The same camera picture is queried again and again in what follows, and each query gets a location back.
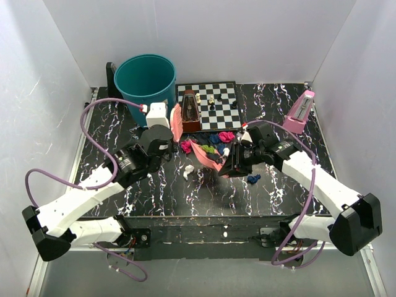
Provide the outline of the pink hand brush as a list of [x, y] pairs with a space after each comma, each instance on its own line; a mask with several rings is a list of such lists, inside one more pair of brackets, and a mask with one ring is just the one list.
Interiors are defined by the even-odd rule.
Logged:
[[182, 108], [179, 103], [175, 104], [170, 114], [170, 127], [173, 133], [173, 141], [179, 143], [183, 134]]

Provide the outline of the pink dustpan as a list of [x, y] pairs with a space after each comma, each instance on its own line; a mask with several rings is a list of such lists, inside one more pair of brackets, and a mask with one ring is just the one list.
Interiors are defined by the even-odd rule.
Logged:
[[189, 140], [189, 143], [196, 158], [203, 166], [211, 168], [217, 172], [222, 169], [223, 165], [225, 164], [225, 159], [223, 157], [220, 157], [222, 160], [217, 163], [216, 161], [213, 161], [207, 157], [207, 153], [200, 147], [199, 144], [196, 144], [192, 140]]

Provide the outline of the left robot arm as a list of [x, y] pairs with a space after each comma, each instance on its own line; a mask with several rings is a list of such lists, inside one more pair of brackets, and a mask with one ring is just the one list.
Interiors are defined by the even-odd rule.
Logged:
[[118, 215], [82, 220], [82, 216], [111, 196], [158, 171], [171, 158], [174, 135], [154, 125], [140, 139], [118, 150], [73, 189], [41, 207], [28, 206], [22, 216], [44, 261], [63, 256], [73, 246], [107, 242], [126, 247], [141, 244], [142, 230], [127, 225]]

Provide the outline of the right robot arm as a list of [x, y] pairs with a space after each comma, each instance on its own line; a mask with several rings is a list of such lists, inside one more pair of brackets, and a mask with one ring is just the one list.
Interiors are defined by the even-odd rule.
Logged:
[[254, 165], [264, 163], [309, 191], [301, 213], [282, 220], [267, 239], [280, 247], [294, 246], [301, 239], [330, 242], [344, 255], [353, 256], [380, 236], [380, 200], [342, 184], [317, 164], [315, 154], [296, 136], [279, 140], [274, 127], [268, 121], [244, 127], [218, 172], [228, 178], [247, 176]]

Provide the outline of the small white paper scrap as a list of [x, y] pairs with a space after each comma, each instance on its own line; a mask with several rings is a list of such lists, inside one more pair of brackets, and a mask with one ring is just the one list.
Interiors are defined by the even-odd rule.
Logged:
[[224, 157], [227, 157], [229, 154], [230, 154], [229, 148], [224, 148], [224, 149], [223, 149], [223, 156], [224, 156]]

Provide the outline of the dark paper scrap right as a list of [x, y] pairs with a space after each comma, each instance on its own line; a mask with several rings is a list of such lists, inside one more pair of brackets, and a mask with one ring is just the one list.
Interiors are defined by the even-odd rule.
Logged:
[[214, 161], [216, 164], [223, 163], [223, 158], [217, 153], [207, 153], [207, 158]]

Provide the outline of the magenta paper scrap left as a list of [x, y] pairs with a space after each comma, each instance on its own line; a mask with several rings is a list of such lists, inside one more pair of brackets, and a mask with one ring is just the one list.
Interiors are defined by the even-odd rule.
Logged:
[[180, 145], [185, 154], [189, 154], [192, 152], [192, 145], [190, 140], [184, 140], [180, 143]]

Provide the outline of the blue paper scrap lower centre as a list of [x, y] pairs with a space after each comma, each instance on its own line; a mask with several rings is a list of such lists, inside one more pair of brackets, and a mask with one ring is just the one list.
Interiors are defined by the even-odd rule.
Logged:
[[217, 151], [220, 155], [224, 155], [224, 149], [226, 148], [225, 144], [218, 144], [217, 145]]

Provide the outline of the green paper scrap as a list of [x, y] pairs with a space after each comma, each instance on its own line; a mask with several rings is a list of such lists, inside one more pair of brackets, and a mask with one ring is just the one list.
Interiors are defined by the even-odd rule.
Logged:
[[216, 148], [211, 146], [211, 145], [202, 145], [201, 149], [205, 152], [205, 153], [215, 153]]

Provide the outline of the brown wooden metronome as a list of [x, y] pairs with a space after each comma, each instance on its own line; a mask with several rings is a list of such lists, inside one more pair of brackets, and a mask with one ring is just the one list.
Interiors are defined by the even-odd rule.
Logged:
[[199, 108], [193, 90], [186, 90], [182, 99], [182, 124], [185, 133], [201, 131]]

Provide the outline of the black chess piece right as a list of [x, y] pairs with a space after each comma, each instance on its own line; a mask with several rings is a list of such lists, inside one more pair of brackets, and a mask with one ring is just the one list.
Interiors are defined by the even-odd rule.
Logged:
[[237, 109], [238, 108], [238, 102], [236, 100], [231, 104], [231, 108], [232, 109]]

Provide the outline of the black and white chessboard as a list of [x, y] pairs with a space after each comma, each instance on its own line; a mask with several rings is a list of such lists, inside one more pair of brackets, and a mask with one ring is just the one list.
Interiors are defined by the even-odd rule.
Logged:
[[[176, 84], [176, 98], [181, 103], [184, 92], [193, 90], [200, 94], [201, 103], [198, 105], [201, 131], [237, 131], [241, 128], [243, 120], [241, 116], [241, 100], [236, 94], [236, 82], [193, 82]], [[222, 95], [222, 101], [217, 101], [217, 95]], [[209, 100], [214, 96], [215, 109], [210, 111]], [[231, 104], [238, 102], [238, 108], [232, 109]]]

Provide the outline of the teal plastic bucket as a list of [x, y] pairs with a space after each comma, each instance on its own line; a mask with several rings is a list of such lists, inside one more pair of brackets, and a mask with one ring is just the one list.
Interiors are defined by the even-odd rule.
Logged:
[[176, 104], [176, 68], [157, 54], [142, 54], [123, 62], [114, 83], [123, 98], [138, 105], [164, 102], [170, 112]]

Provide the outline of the black metronome behind bucket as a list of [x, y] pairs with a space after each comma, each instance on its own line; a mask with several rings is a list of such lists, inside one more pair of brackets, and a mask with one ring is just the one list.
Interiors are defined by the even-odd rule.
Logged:
[[121, 92], [117, 89], [116, 84], [114, 82], [116, 66], [114, 65], [113, 62], [107, 62], [105, 69], [106, 69], [108, 96], [110, 98], [123, 99]]

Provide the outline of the pink metronome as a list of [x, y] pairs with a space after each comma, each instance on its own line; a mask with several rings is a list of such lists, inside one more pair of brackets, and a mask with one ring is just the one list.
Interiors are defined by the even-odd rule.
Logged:
[[305, 90], [285, 116], [282, 127], [294, 134], [302, 134], [314, 102], [315, 93]]

